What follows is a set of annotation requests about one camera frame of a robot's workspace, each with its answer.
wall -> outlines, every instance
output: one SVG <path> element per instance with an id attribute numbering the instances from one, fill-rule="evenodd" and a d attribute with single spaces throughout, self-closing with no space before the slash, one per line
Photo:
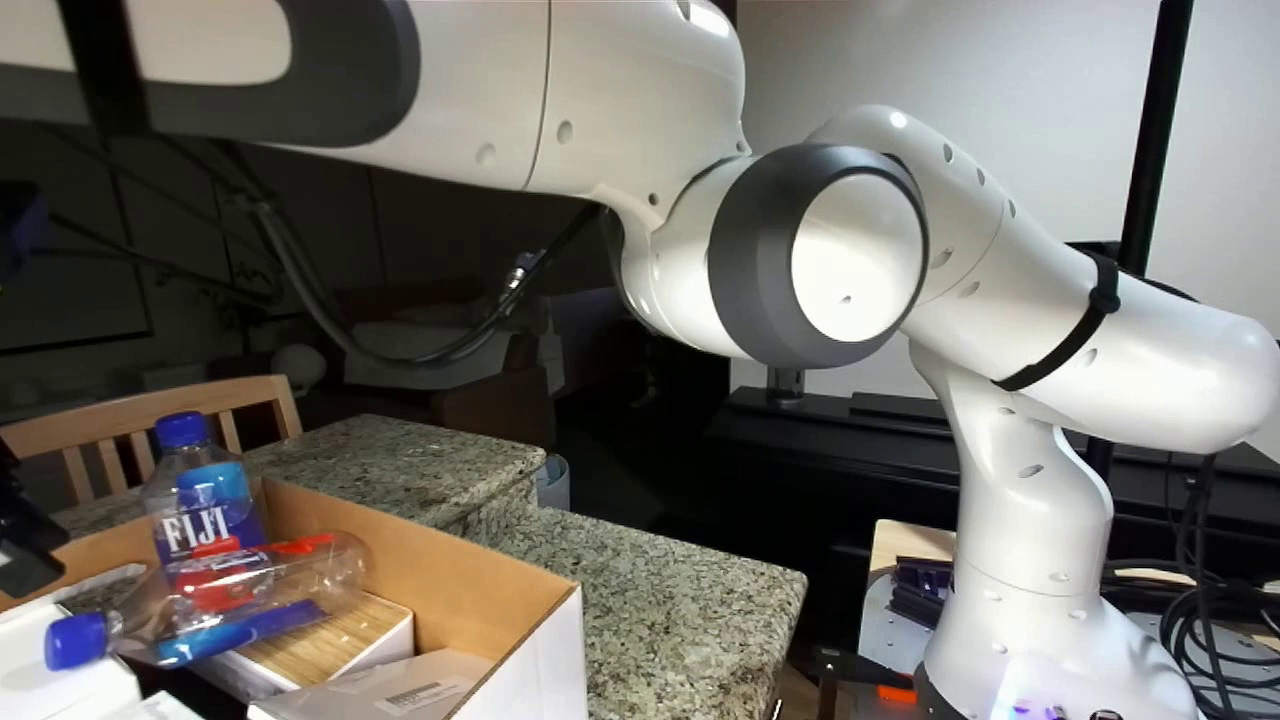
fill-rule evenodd
<path id="1" fill-rule="evenodd" d="M 82 126 L 0 123 L 0 180 L 35 180 L 48 202 L 150 258 L 218 283 L 281 286 L 238 323 L 226 292 L 181 273 L 120 258 L 35 257 L 0 278 L 0 330 L 26 338 L 112 337 L 0 356 L 0 424 L 11 414 L 130 393 L 141 378 L 184 378 L 213 356 L 270 351 L 311 337 L 270 257 L 236 199 L 184 152 L 204 143 L 101 140 Z M 356 164 L 249 149 L 250 168 L 275 189 L 305 252 L 327 286 L 430 283 L 444 277 L 496 278 L 520 247 L 550 240 L 579 202 L 546 194 L 429 185 Z M 103 252 L 55 226 L 42 252 Z M 609 247 L 572 247 L 555 286 L 609 283 Z"/>
<path id="2" fill-rule="evenodd" d="M 848 104 L 895 104 L 980 154 L 1056 234 L 1121 234 L 1157 0 L 740 0 L 737 13 L 759 152 Z M 1197 4 L 1147 273 L 1280 337 L 1274 35 L 1280 4 Z M 737 362 L 731 385 L 765 385 L 765 366 Z M 926 397 L 903 342 L 812 371 L 808 387 Z M 1280 418 L 1254 443 L 1280 457 Z"/>

chair back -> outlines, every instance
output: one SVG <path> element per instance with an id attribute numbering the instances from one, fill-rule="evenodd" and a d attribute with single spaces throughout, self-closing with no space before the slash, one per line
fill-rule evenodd
<path id="1" fill-rule="evenodd" d="M 0 438 L 11 449 L 16 460 L 35 460 L 58 453 L 64 476 L 73 485 L 73 504 L 95 499 L 89 457 L 95 457 L 108 495 L 128 492 L 128 472 L 120 449 L 134 476 L 156 472 L 150 453 L 150 424 L 172 412 L 201 412 L 217 418 L 218 443 L 226 453 L 238 449 L 238 408 L 270 408 L 270 433 L 281 438 L 300 437 L 300 412 L 283 375 L 236 375 L 236 378 L 208 378 L 208 385 L 181 385 L 141 397 L 116 397 L 82 408 L 64 408 L 48 414 L 33 414 L 19 424 L 3 424 Z"/>

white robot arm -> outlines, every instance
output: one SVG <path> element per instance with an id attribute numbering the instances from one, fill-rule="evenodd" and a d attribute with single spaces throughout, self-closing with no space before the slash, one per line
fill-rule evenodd
<path id="1" fill-rule="evenodd" d="M 831 366 L 903 330 L 965 460 L 954 594 L 918 670 L 937 714 L 1197 714 L 1174 664 L 1101 599 L 1111 499 L 1058 428 L 1174 453 L 1244 438 L 1280 378 L 1254 321 L 1065 247 L 893 107 L 750 154 L 740 44 L 709 0 L 128 15 L 156 133 L 609 202 L 628 305 L 705 351 Z M 58 26 L 50 0 L 3 0 L 0 115 L 92 115 Z"/>

bottle label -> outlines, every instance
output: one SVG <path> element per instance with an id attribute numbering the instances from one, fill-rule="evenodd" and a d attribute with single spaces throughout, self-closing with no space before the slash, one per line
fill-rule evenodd
<path id="1" fill-rule="evenodd" d="M 175 476 L 172 511 L 156 517 L 158 561 L 257 546 L 268 531 L 250 506 L 250 488 L 238 462 L 201 462 Z"/>

open cardboard box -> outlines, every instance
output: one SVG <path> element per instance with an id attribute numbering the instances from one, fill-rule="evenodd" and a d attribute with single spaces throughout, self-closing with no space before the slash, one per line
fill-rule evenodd
<path id="1" fill-rule="evenodd" d="M 368 591 L 413 608 L 417 650 L 457 646 L 496 664 L 457 714 L 587 714 L 583 605 L 572 580 L 283 479 L 264 479 L 264 511 L 275 537 L 321 526 L 358 537 L 370 556 Z M 130 521 L 55 556 L 66 565 L 58 583 L 77 583 L 120 565 L 150 565 L 156 552 L 146 521 Z"/>

